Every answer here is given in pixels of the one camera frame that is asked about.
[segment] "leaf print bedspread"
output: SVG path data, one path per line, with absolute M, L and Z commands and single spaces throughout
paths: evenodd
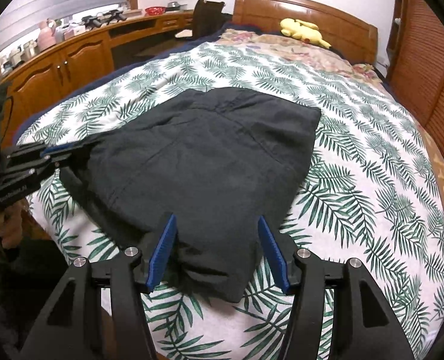
M 360 258 L 395 311 L 416 357 L 444 318 L 444 215 L 422 139 L 408 112 L 366 84 L 300 62 L 214 43 L 147 63 L 38 119 L 19 143 L 62 144 L 117 128 L 186 89 L 243 87 L 319 107 L 312 166 L 281 230 L 322 259 Z M 58 174 L 31 196 L 34 217 L 68 262 L 117 254 Z M 109 291 L 103 305 L 110 310 Z M 270 359 L 292 297 L 275 287 L 263 259 L 239 304 L 160 285 L 142 295 L 157 350 L 174 360 Z M 332 334 L 326 291 L 319 359 Z

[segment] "wooden wardrobe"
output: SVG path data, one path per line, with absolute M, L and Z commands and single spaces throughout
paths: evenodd
M 444 26 L 424 0 L 405 0 L 403 10 L 388 82 L 444 156 Z

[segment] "cabinet handle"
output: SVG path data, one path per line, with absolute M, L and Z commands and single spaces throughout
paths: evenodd
M 62 75 L 62 72 L 60 71 L 60 65 L 57 66 L 57 73 L 59 74 L 60 84 L 64 85 L 64 76 Z
M 67 61 L 64 62 L 65 65 L 65 69 L 67 69 L 67 76 L 69 77 L 69 81 L 72 81 L 72 78 L 70 76 L 70 69 L 69 69 L 69 64 Z

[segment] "desk drawer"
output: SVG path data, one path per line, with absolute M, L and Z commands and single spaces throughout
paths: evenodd
M 179 20 L 177 19 L 162 19 L 159 22 L 159 27 L 162 29 L 162 31 L 166 30 L 176 30 L 179 28 Z

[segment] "blue gripper pad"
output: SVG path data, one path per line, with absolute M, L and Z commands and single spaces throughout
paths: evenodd
M 177 235 L 176 216 L 172 214 L 148 263 L 147 289 L 152 292 L 162 280 Z
M 50 154 L 52 152 L 58 152 L 60 150 L 69 149 L 69 148 L 71 148 L 74 145 L 75 145 L 74 142 L 70 142 L 70 143 L 65 143 L 63 145 L 59 145 L 59 146 L 48 147 L 42 153 L 40 153 L 40 157 L 43 158 L 44 156 L 46 156 L 47 154 Z
M 269 225 L 263 216 L 259 218 L 258 229 L 262 250 L 267 258 L 268 265 L 271 268 L 275 285 L 286 294 L 290 287 L 289 279 L 287 278 L 287 262 L 282 256 L 282 252 L 275 242 L 274 236 L 269 229 Z

